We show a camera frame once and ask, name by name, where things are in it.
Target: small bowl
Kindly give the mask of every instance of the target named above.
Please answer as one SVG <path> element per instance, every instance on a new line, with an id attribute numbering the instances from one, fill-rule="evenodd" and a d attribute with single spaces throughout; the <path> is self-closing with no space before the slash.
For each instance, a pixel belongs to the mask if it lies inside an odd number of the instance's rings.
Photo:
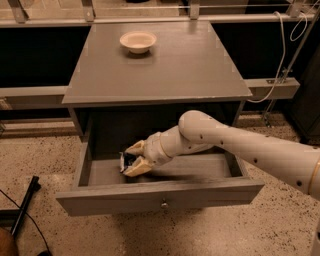
<path id="1" fill-rule="evenodd" d="M 132 31 L 120 38 L 120 44 L 135 54 L 147 52 L 156 41 L 157 37 L 154 34 L 144 31 Z"/>

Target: drawer knob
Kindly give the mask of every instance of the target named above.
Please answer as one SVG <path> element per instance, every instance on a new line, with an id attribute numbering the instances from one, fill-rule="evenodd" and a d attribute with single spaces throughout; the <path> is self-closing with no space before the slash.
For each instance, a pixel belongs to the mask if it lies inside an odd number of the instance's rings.
<path id="1" fill-rule="evenodd" d="M 162 200 L 161 208 L 162 209 L 168 209 L 169 208 L 169 205 L 168 205 L 168 203 L 166 202 L 165 199 Z"/>

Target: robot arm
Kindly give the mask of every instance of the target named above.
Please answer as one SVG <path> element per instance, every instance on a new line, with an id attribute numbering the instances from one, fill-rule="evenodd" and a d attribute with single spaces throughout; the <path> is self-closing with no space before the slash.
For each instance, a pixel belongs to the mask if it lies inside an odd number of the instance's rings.
<path id="1" fill-rule="evenodd" d="M 124 170 L 137 176 L 181 154 L 223 148 L 304 194 L 320 200 L 320 149 L 224 125 L 200 111 L 184 113 L 179 124 L 128 148 L 138 158 Z"/>

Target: white cable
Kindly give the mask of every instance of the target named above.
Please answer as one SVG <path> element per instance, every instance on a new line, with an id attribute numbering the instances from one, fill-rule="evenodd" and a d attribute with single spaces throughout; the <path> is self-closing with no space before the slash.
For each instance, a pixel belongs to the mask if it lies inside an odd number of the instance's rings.
<path id="1" fill-rule="evenodd" d="M 280 70 L 281 70 L 281 67 L 282 67 L 282 63 L 283 63 L 284 57 L 286 55 L 286 41 L 285 41 L 285 38 L 284 38 L 284 28 L 283 28 L 282 17 L 281 17 L 279 12 L 274 12 L 274 14 L 276 14 L 280 19 L 281 36 L 282 36 L 282 48 L 283 48 L 282 58 L 281 58 L 281 61 L 280 61 L 280 64 L 279 64 L 279 67 L 278 67 L 278 70 L 277 70 L 277 74 L 276 74 L 276 77 L 275 77 L 275 80 L 274 80 L 274 84 L 273 84 L 272 88 L 270 89 L 270 91 L 268 92 L 268 94 L 264 98 L 262 98 L 261 100 L 247 100 L 248 102 L 251 102 L 251 103 L 261 103 L 261 102 L 265 101 L 266 99 L 269 98 L 269 96 L 273 92 L 273 90 L 276 87 L 276 85 L 282 83 L 282 82 L 279 83 L 278 77 L 279 77 L 279 74 L 280 74 Z"/>
<path id="2" fill-rule="evenodd" d="M 317 1 L 311 6 L 311 8 L 309 9 L 309 11 L 307 11 L 305 14 L 304 14 L 303 12 L 300 12 L 300 13 L 303 15 L 303 18 L 301 18 L 301 19 L 299 20 L 299 22 L 297 23 L 297 25 L 292 29 L 291 34 L 290 34 L 290 41 L 291 41 L 291 42 L 297 41 L 297 40 L 303 35 L 303 33 L 306 31 L 307 26 L 308 26 L 307 14 L 312 11 L 312 9 L 319 3 L 319 1 L 320 1 L 320 0 L 317 0 Z M 305 20 L 304 28 L 303 28 L 302 32 L 301 32 L 296 38 L 293 39 L 293 38 L 292 38 L 293 33 L 294 33 L 294 31 L 297 29 L 297 27 L 299 26 L 299 24 L 302 22 L 303 19 Z"/>
<path id="3" fill-rule="evenodd" d="M 302 35 L 303 33 L 306 31 L 307 29 L 307 26 L 308 26 L 308 19 L 307 19 L 307 15 L 305 15 L 303 12 L 301 12 L 301 14 L 303 15 L 304 17 L 304 20 L 306 21 L 305 25 L 304 25 L 304 28 L 302 30 L 302 32 L 296 37 L 296 38 L 292 38 L 293 36 L 293 32 L 297 29 L 297 27 L 299 26 L 299 24 L 301 23 L 302 19 L 299 20 L 299 22 L 297 23 L 297 25 L 292 29 L 291 31 L 291 34 L 290 34 L 290 41 L 291 42 L 294 42 L 294 41 L 297 41 Z"/>

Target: speckled floor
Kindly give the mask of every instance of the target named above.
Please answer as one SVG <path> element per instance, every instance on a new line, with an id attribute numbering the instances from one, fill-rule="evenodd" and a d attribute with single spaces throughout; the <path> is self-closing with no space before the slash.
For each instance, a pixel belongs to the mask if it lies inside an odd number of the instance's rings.
<path id="1" fill-rule="evenodd" d="M 281 114 L 272 114 L 270 121 L 273 127 L 266 128 L 260 116 L 241 116 L 238 127 L 299 139 Z M 320 203 L 249 164 L 250 176 L 266 184 L 250 205 L 69 217 L 55 193 L 70 189 L 80 140 L 70 123 L 48 127 L 8 126 L 0 138 L 0 188 L 20 204 L 32 175 L 40 177 L 42 188 L 29 213 L 55 256 L 310 254 Z M 14 208 L 1 195 L 0 206 Z M 18 247 L 22 256 L 45 250 L 29 219 Z"/>

